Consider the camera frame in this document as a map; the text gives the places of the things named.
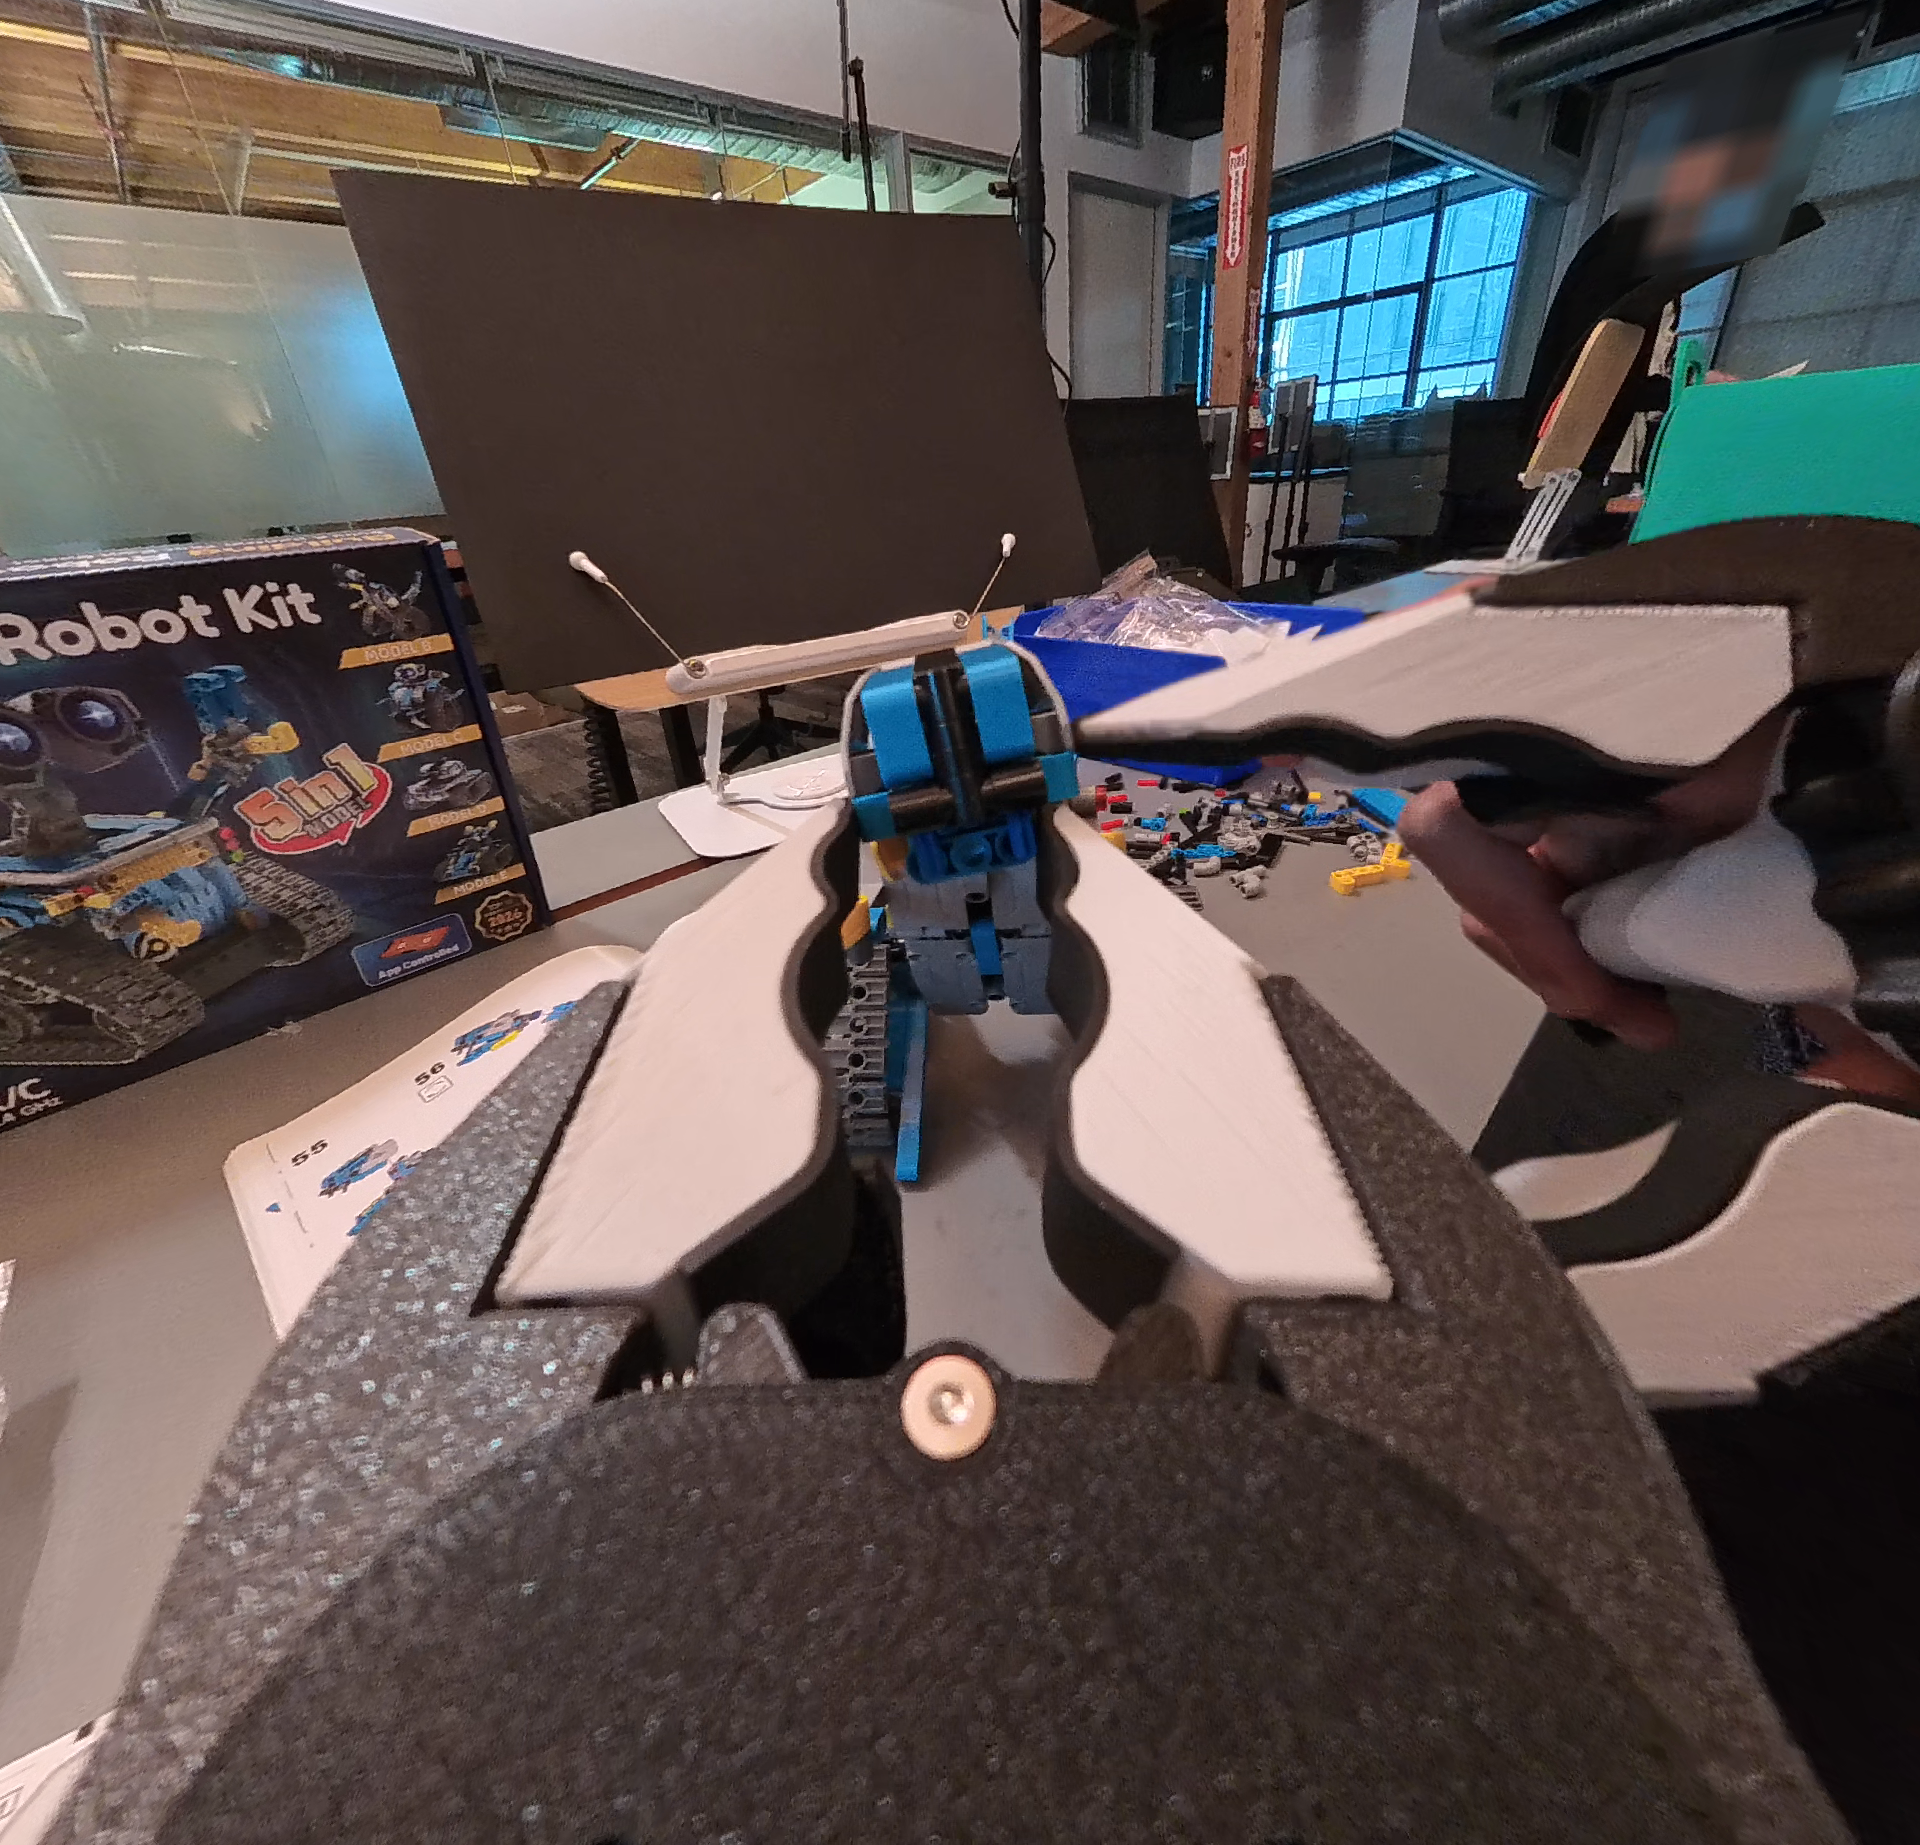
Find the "blue grey building-block toy robot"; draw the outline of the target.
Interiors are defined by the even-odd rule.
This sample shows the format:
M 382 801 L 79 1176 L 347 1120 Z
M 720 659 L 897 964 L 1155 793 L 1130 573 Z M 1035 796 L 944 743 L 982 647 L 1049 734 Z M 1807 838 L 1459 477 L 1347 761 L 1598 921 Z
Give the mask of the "blue grey building-block toy robot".
M 917 1184 L 933 1017 L 1051 1011 L 1039 849 L 1079 761 L 1045 673 L 991 640 L 862 679 L 845 763 L 878 889 L 843 921 L 848 995 L 825 1051 L 848 1150 Z

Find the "paned window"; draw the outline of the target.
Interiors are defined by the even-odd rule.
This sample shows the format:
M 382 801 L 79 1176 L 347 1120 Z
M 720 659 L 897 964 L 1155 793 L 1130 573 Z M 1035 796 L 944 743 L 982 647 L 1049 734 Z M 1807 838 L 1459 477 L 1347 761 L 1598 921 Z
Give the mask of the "paned window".
M 1277 213 L 1260 304 L 1269 389 L 1321 419 L 1491 394 L 1534 194 L 1434 164 Z

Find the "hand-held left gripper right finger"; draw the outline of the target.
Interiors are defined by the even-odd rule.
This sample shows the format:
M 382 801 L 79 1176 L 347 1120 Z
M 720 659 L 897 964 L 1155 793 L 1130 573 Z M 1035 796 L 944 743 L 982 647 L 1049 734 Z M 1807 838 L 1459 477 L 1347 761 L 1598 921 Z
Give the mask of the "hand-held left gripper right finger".
M 1113 1336 L 1097 1376 L 1215 1377 L 1251 1304 L 1387 1304 L 1260 966 L 1067 805 L 1039 886 L 1070 1042 L 1043 1244 Z

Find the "grey desk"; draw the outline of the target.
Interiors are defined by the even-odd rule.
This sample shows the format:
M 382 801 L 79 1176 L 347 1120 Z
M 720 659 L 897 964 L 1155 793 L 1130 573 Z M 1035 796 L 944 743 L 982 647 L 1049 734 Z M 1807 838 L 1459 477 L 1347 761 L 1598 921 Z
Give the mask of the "grey desk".
M 4 1691 L 13 1762 L 121 1694 L 181 1523 L 275 1349 L 224 1178 L 227 1153 L 347 1088 L 542 959 L 650 944 L 753 861 L 700 868 L 653 801 L 537 838 L 564 914 L 288 1033 L 264 1036 L 4 1136 Z M 1472 1145 L 1544 1010 L 1418 873 L 1336 897 L 1294 851 L 1207 917 L 1298 978 L 1431 1116 Z M 958 1336 L 1023 1377 L 1089 1377 L 1105 1333 L 1043 1255 L 1049 1017 L 995 1008 L 930 1036 L 925 1178 L 902 1197 L 909 1338 Z

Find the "large black board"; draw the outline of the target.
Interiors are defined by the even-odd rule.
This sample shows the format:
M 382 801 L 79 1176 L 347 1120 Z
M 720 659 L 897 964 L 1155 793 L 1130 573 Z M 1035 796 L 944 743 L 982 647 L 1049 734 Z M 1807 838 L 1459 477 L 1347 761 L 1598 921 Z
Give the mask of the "large black board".
M 511 688 L 1097 583 L 1006 217 L 334 186 Z

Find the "blue storage bin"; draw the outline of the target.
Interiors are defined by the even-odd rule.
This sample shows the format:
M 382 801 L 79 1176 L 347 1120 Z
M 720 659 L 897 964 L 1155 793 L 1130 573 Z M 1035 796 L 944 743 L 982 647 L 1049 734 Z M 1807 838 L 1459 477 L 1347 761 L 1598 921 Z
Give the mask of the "blue storage bin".
M 1265 642 L 1284 637 L 1307 638 L 1311 635 L 1332 635 L 1363 620 L 1360 611 L 1344 606 L 1288 606 L 1273 602 L 1230 602 L 1230 606 L 1244 614 L 1272 614 L 1288 622 L 1290 629 L 1285 635 L 1272 637 Z M 1035 640 L 1034 629 L 1039 614 L 1045 611 L 1049 609 L 1021 614 L 1008 637 L 1043 665 L 1043 671 L 1065 701 L 1074 722 L 1113 706 L 1127 703 L 1145 692 L 1162 691 L 1178 679 L 1239 659 L 1184 651 L 1130 650 L 1105 642 Z

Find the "wooden table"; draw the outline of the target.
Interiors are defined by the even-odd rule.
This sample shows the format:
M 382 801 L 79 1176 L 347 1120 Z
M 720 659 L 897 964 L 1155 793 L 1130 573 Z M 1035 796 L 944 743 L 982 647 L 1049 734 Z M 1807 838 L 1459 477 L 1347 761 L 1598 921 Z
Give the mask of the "wooden table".
M 698 713 L 676 703 L 665 673 L 583 682 L 577 692 L 598 809 L 631 805 L 704 778 Z

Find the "tilted wooden board stand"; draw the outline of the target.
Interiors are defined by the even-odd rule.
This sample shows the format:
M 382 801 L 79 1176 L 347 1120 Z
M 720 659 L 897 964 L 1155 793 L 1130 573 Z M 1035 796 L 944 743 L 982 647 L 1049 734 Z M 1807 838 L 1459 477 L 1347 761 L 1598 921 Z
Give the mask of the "tilted wooden board stand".
M 1647 325 L 1637 322 L 1603 319 L 1592 328 L 1521 471 L 1531 497 L 1501 566 L 1534 566 L 1567 522 L 1587 460 L 1600 441 L 1620 389 L 1647 364 L 1644 341 Z

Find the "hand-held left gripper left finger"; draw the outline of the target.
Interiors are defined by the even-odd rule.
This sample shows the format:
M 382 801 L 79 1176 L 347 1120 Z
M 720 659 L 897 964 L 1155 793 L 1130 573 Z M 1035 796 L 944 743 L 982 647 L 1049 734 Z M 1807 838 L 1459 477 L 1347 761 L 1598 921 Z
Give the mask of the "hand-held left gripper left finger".
M 843 1273 L 856 1180 L 823 1042 L 848 995 L 858 831 L 819 809 L 650 948 L 504 1261 L 499 1304 L 796 1315 Z

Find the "person's right hand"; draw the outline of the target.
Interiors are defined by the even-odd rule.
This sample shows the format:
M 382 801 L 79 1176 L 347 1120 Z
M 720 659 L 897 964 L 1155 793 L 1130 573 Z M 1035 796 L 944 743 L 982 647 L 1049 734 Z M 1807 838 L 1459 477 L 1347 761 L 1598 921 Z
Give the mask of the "person's right hand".
M 1738 831 L 1771 793 L 1786 734 L 1772 713 L 1703 773 L 1666 789 L 1644 813 L 1480 826 L 1454 782 L 1416 793 L 1400 833 L 1461 911 L 1472 944 L 1560 1017 L 1587 1019 L 1635 1047 L 1667 1047 L 1678 1019 L 1663 991 L 1603 968 L 1563 904 L 1578 889 Z

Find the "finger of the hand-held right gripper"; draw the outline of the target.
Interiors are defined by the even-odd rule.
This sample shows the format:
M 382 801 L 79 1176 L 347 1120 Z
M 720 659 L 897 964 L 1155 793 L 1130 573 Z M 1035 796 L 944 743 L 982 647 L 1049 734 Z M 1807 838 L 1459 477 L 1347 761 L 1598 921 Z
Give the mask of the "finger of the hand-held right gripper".
M 1747 1398 L 1913 1300 L 1918 1120 L 1862 1098 L 1698 1098 L 1612 1148 L 1506 1162 L 1635 1387 Z
M 1783 606 L 1428 599 L 1282 637 L 1077 727 L 1123 766 L 1282 752 L 1349 773 L 1505 773 L 1659 787 L 1713 766 L 1793 688 Z

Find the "white instruction booklet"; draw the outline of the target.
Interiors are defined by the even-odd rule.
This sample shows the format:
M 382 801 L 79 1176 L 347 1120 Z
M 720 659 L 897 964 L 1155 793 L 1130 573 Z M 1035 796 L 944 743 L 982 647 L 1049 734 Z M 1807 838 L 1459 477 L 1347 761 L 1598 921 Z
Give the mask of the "white instruction booklet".
M 382 1209 L 583 997 L 632 974 L 625 944 L 571 949 L 528 971 L 365 1079 L 226 1162 L 276 1338 Z

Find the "green padded panel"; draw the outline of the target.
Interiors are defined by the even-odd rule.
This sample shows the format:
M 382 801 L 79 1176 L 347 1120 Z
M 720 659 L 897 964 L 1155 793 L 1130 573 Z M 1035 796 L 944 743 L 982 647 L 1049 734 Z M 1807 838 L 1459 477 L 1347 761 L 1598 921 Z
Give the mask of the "green padded panel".
M 1918 521 L 1918 364 L 1678 394 L 1632 537 L 1789 517 Z

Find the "wooden pillar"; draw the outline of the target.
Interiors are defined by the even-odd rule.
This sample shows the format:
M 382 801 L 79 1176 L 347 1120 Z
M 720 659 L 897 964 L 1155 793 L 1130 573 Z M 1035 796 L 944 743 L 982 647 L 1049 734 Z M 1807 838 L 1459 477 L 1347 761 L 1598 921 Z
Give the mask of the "wooden pillar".
M 1239 412 L 1230 474 L 1215 483 L 1222 529 L 1242 583 L 1246 554 L 1246 513 L 1250 492 L 1250 441 L 1257 380 L 1260 377 L 1260 297 L 1267 252 L 1267 217 L 1276 160 L 1277 103 L 1282 74 L 1284 16 L 1288 0 L 1229 0 L 1229 74 L 1219 155 L 1219 197 L 1227 152 L 1251 144 L 1251 203 L 1246 264 L 1219 271 L 1214 281 L 1214 384 L 1215 408 Z

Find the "blue sticker sheet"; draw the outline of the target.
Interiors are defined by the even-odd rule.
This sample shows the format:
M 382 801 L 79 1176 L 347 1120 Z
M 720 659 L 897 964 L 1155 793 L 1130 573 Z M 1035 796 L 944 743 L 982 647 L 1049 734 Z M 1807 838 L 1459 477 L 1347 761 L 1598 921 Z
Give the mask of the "blue sticker sheet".
M 92 1748 L 109 1732 L 114 1712 L 3 1765 L 3 1843 L 39 1843 L 78 1782 Z

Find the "dark blue robot kit box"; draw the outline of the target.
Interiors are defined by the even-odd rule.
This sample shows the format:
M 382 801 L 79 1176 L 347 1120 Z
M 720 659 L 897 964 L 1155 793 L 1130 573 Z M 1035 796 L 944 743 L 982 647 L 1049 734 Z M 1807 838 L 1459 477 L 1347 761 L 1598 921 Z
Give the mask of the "dark blue robot kit box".
M 441 547 L 3 566 L 3 1122 L 541 929 Z

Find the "black light stand pole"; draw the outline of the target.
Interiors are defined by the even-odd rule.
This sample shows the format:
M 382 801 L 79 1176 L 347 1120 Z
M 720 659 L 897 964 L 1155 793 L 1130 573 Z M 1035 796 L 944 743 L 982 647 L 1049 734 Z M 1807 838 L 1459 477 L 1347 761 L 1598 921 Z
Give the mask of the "black light stand pole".
M 1043 0 L 1021 0 L 1021 239 L 1034 281 L 1043 281 Z

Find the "small black board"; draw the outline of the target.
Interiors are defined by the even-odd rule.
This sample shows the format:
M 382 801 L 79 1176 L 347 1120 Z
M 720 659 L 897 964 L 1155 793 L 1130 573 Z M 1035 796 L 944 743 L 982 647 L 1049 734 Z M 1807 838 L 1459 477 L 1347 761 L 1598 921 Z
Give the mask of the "small black board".
M 1074 397 L 1065 430 L 1102 576 L 1152 553 L 1169 568 L 1233 586 L 1212 460 L 1194 401 Z

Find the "pile of loose building bricks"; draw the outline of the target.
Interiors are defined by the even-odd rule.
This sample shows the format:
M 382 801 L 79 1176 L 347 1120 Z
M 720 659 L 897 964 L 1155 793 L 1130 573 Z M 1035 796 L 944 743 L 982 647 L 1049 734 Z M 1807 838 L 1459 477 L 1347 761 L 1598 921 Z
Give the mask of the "pile of loose building bricks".
M 1296 769 L 1229 784 L 1111 772 L 1071 801 L 1146 876 L 1201 908 L 1198 886 L 1227 879 L 1260 897 L 1292 849 L 1336 853 L 1328 887 L 1354 897 L 1412 873 L 1398 831 L 1403 797 L 1387 787 L 1313 784 Z

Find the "clear plastic parts bags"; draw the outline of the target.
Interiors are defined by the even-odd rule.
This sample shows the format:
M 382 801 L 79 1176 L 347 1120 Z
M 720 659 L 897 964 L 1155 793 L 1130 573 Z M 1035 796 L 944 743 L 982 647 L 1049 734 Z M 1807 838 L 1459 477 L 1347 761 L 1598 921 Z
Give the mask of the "clear plastic parts bags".
M 1089 596 L 1039 614 L 1034 638 L 1233 659 L 1288 629 L 1284 617 L 1244 614 L 1214 594 L 1160 573 L 1152 554 L 1140 554 Z

